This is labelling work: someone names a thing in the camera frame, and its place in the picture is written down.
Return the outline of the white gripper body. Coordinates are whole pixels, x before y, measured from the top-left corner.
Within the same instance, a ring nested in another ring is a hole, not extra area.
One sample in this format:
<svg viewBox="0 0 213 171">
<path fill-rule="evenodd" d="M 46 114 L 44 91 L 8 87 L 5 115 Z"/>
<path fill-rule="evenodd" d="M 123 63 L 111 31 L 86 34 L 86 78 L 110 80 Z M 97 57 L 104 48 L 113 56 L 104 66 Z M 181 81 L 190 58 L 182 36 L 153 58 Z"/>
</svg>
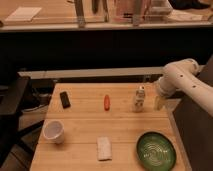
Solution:
<svg viewBox="0 0 213 171">
<path fill-rule="evenodd" d="M 161 97 L 170 97 L 174 93 L 174 86 L 164 77 L 156 82 L 156 91 Z"/>
</svg>

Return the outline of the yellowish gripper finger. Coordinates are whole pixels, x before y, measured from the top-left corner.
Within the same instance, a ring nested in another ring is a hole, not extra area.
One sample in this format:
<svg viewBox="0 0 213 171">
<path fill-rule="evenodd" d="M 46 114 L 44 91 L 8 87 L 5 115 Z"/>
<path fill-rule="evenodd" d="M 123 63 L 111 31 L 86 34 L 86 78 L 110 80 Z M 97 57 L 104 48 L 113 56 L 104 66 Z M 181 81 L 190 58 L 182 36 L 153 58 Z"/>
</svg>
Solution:
<svg viewBox="0 0 213 171">
<path fill-rule="evenodd" d="M 154 101 L 154 109 L 159 111 L 165 106 L 165 98 L 161 96 L 156 96 Z"/>
</svg>

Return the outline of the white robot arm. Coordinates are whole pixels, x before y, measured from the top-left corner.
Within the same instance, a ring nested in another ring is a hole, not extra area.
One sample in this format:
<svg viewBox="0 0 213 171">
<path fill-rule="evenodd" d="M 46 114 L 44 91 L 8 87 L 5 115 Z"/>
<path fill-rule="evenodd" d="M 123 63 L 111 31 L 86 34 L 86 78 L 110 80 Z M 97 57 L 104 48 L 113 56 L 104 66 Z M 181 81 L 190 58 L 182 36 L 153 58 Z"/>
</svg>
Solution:
<svg viewBox="0 0 213 171">
<path fill-rule="evenodd" d="M 168 63 L 156 81 L 156 91 L 160 97 L 168 98 L 180 89 L 213 117 L 213 87 L 196 77 L 198 71 L 199 65 L 192 58 Z"/>
</svg>

